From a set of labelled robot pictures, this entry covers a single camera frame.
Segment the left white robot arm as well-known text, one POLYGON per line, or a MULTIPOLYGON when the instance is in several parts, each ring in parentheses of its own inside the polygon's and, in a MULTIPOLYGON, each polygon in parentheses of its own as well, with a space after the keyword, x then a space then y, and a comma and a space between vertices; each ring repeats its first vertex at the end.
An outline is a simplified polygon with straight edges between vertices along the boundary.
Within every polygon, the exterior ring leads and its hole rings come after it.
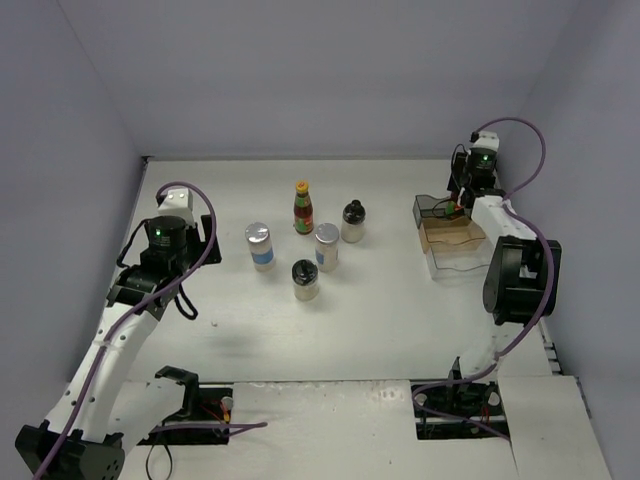
POLYGON ((17 435, 16 450, 36 479, 116 479, 126 453, 153 428, 167 418, 191 418, 199 409, 197 374, 165 366, 129 411, 114 411, 133 361, 167 308, 197 318, 185 279, 221 261, 211 214, 200 223, 186 214, 158 215, 139 226, 148 246, 112 285, 71 383, 40 425, 25 425, 17 435))

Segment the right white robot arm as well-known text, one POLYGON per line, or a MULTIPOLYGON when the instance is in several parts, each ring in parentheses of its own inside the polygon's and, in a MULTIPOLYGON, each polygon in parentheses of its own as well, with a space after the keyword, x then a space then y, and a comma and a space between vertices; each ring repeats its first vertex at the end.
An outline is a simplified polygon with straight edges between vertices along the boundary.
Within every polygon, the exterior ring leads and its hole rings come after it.
POLYGON ((499 141, 480 137, 453 155, 448 190, 493 246, 482 287, 488 326, 475 345, 456 358, 461 377, 442 388, 445 405, 464 412, 479 397, 474 382, 496 372, 555 308, 562 248, 518 215, 509 195, 496 188, 499 141))

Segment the red sauce bottle yellow cap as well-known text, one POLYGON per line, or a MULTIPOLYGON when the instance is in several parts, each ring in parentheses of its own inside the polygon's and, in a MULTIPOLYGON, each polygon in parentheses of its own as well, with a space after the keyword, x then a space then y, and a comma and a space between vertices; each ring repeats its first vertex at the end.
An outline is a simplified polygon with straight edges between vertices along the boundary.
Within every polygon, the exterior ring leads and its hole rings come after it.
POLYGON ((294 228, 298 234, 308 235, 313 231, 313 205, 309 194, 309 184, 305 180, 296 183, 294 199, 294 228))

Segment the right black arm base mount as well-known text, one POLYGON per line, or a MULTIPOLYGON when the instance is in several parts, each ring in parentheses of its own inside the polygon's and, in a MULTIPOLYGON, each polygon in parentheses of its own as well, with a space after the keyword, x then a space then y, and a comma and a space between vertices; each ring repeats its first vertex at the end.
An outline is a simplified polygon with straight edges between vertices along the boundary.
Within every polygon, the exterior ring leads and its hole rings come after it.
POLYGON ((453 387, 439 386, 419 392, 423 386, 423 383, 410 384, 418 440, 510 437, 496 381, 453 387))

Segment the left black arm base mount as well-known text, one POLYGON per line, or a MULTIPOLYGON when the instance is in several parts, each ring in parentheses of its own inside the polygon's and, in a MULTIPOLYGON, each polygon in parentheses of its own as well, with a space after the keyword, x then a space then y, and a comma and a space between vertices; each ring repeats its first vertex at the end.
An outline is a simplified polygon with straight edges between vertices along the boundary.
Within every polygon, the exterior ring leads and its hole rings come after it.
POLYGON ((230 386, 202 386, 196 373, 165 366, 155 373, 156 379, 169 379, 184 390, 181 408, 162 421, 162 425, 181 425, 180 429, 151 433, 139 446, 162 444, 167 446, 227 445, 230 430, 186 428, 187 423, 229 423, 233 407, 233 388, 230 386))

